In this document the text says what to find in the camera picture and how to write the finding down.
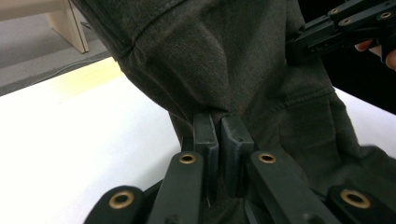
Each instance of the fingertip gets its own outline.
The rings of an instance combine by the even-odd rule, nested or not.
[[[387,67],[390,69],[396,69],[396,49],[393,50],[390,54],[388,54],[386,59]]]
[[[355,45],[355,49],[360,52],[365,51],[370,47],[372,42],[373,42],[373,40],[366,40],[364,42],[361,42],[361,43]]]

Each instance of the black mechanical part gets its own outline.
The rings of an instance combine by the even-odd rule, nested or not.
[[[352,0],[308,22],[302,33],[286,43],[288,64],[306,62],[365,40],[381,46],[381,62],[396,49],[396,0]]]
[[[239,116],[221,119],[220,151],[227,194],[232,198],[243,197],[243,159],[254,151],[254,141]]]
[[[140,224],[143,192],[129,186],[120,186],[105,193],[91,210],[85,224]]]
[[[201,223],[203,176],[204,159],[199,153],[177,153],[171,160],[147,223]]]
[[[219,141],[210,114],[198,114],[193,121],[194,151],[205,160],[204,195],[209,206],[217,198]]]
[[[246,166],[275,223],[341,223],[276,153],[255,151]]]
[[[343,223],[396,223],[396,214],[389,207],[353,186],[330,188],[326,204]]]

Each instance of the screw hole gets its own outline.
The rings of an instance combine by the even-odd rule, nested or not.
[[[384,13],[381,14],[380,18],[381,18],[381,19],[386,19],[386,18],[388,18],[390,15],[392,15],[391,12],[384,12]]]
[[[274,155],[269,153],[262,153],[259,155],[259,160],[265,163],[274,163],[276,162],[276,158]]]
[[[121,209],[130,205],[134,201],[134,195],[129,190],[120,191],[111,197],[108,204],[114,209]]]
[[[184,164],[191,164],[193,162],[196,161],[196,158],[194,155],[191,154],[184,154],[182,156],[180,156],[180,158],[178,159],[181,163]]]
[[[343,20],[343,24],[348,24],[348,23],[350,23],[350,22],[351,22],[350,19],[344,19],[344,20]]]
[[[360,194],[356,190],[343,189],[340,195],[344,202],[349,203],[354,207],[365,209],[371,206],[368,198],[366,198],[366,196]]]
[[[330,12],[331,12],[332,14],[335,14],[335,13],[338,12],[338,8],[333,8]]]

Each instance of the dark gray fabric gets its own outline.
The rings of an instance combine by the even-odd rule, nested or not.
[[[395,160],[359,146],[319,60],[289,66],[285,41],[304,25],[294,0],[74,0],[125,75],[169,111],[178,136],[194,114],[238,114],[261,149],[277,150],[323,194],[352,183],[396,210]],[[205,223],[245,223],[220,200]]]

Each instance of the floor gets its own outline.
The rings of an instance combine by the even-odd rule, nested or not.
[[[109,57],[89,25],[83,29],[90,51],[82,54],[50,28],[45,14],[0,21],[0,96]]]

